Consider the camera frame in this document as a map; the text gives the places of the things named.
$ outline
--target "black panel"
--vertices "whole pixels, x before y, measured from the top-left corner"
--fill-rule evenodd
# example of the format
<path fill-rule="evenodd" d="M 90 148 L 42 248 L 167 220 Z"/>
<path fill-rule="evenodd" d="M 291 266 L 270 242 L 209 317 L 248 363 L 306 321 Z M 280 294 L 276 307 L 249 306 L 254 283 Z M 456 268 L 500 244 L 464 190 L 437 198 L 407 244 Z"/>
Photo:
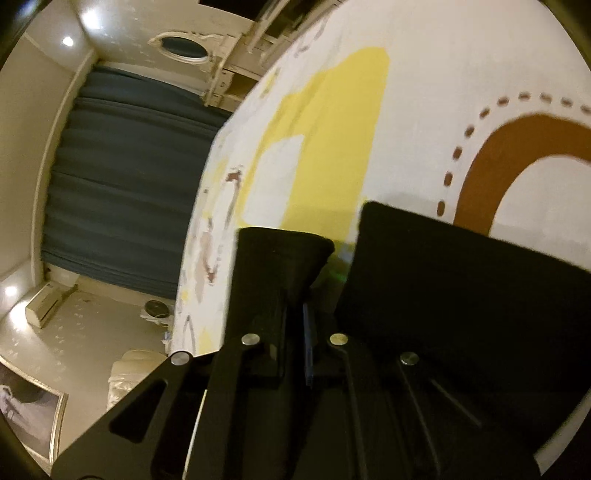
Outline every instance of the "black panel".
<path fill-rule="evenodd" d="M 163 48 L 175 55 L 190 59 L 207 57 L 207 50 L 196 41 L 189 40 L 188 38 L 164 37 L 161 42 Z"/>
<path fill-rule="evenodd" d="M 591 2 L 542 0 L 570 35 L 591 69 Z"/>
<path fill-rule="evenodd" d="M 535 452 L 591 385 L 591 274 L 378 203 L 359 231 L 341 329 L 431 359 Z"/>
<path fill-rule="evenodd" d="M 165 388 L 166 382 L 163 380 L 150 386 L 135 399 L 128 410 L 111 422 L 111 433 L 128 439 L 130 442 L 140 443 L 148 431 Z"/>
<path fill-rule="evenodd" d="M 0 413 L 0 479 L 50 480 Z"/>
<path fill-rule="evenodd" d="M 219 8 L 250 20 L 257 20 L 267 0 L 201 0 L 208 7 Z"/>

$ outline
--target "framed picture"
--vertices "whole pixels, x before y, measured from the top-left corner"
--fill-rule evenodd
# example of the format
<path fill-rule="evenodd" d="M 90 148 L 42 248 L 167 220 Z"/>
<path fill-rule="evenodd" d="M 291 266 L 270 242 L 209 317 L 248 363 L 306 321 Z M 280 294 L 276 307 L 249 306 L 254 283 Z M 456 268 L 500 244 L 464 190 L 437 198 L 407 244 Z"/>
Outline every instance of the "framed picture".
<path fill-rule="evenodd" d="M 51 466 L 57 457 L 67 394 L 0 356 L 0 411 L 29 453 Z"/>

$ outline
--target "white wall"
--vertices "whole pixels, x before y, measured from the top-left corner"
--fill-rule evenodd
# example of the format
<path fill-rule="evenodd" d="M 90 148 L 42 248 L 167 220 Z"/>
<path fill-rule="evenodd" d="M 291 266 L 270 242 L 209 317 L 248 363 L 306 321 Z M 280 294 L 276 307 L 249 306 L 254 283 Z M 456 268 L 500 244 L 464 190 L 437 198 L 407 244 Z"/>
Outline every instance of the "white wall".
<path fill-rule="evenodd" d="M 62 43 L 67 36 L 74 41 L 71 47 Z M 36 234 L 40 245 L 41 229 L 35 225 L 43 221 L 46 185 L 40 171 L 45 167 L 46 180 L 61 133 L 56 119 L 67 115 L 64 100 L 72 95 L 80 66 L 92 56 L 69 2 L 54 0 L 0 70 L 0 317 L 41 280 L 31 269 L 31 259 L 37 269 L 40 265 L 32 241 Z M 30 274 L 8 278 L 26 262 Z M 7 287 L 16 287 L 17 294 L 7 295 Z"/>
<path fill-rule="evenodd" d="M 240 36 L 252 21 L 197 0 L 73 0 L 91 42 L 105 61 L 174 73 L 207 85 L 208 74 L 197 65 L 162 55 L 148 40 L 167 31 Z"/>

